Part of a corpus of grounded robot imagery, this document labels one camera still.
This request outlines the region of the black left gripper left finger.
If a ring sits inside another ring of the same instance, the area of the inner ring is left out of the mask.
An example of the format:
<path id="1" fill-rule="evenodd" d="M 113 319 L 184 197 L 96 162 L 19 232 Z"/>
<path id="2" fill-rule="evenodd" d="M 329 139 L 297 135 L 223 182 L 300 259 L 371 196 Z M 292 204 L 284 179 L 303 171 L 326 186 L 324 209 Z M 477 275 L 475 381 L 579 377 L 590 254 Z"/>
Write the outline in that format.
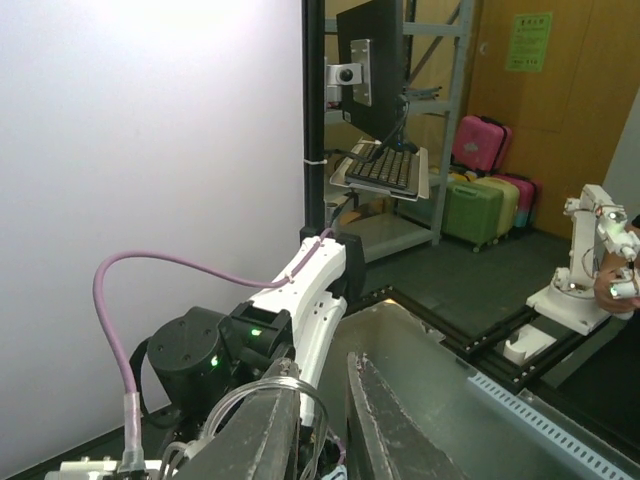
<path id="1" fill-rule="evenodd" d="M 219 434 L 181 467 L 178 479 L 295 479 L 300 394 L 269 389 L 248 396 Z"/>

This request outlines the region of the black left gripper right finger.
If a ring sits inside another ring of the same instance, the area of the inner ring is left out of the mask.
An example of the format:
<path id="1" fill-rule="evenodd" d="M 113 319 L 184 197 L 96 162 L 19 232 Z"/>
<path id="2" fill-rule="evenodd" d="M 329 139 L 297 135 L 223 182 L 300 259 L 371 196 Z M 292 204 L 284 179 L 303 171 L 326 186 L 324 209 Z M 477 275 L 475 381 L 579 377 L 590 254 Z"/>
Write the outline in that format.
<path id="1" fill-rule="evenodd" d="M 364 354 L 347 356 L 346 464 L 350 479 L 466 479 L 410 417 Z"/>

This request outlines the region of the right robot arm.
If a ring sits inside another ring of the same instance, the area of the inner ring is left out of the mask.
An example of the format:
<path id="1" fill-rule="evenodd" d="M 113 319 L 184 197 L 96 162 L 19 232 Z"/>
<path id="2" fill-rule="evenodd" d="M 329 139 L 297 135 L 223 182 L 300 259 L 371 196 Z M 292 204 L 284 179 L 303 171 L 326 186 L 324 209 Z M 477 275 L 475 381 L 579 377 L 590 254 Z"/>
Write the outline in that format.
<path id="1" fill-rule="evenodd" d="M 143 340 L 129 364 L 136 382 L 150 364 L 177 416 L 149 423 L 168 429 L 184 447 L 197 429 L 212 435 L 206 415 L 232 388 L 259 379 L 278 358 L 294 360 L 316 386 L 337 325 L 361 295 L 365 256 L 357 235 L 330 231 L 302 240 L 294 259 L 231 313 L 201 307 Z"/>

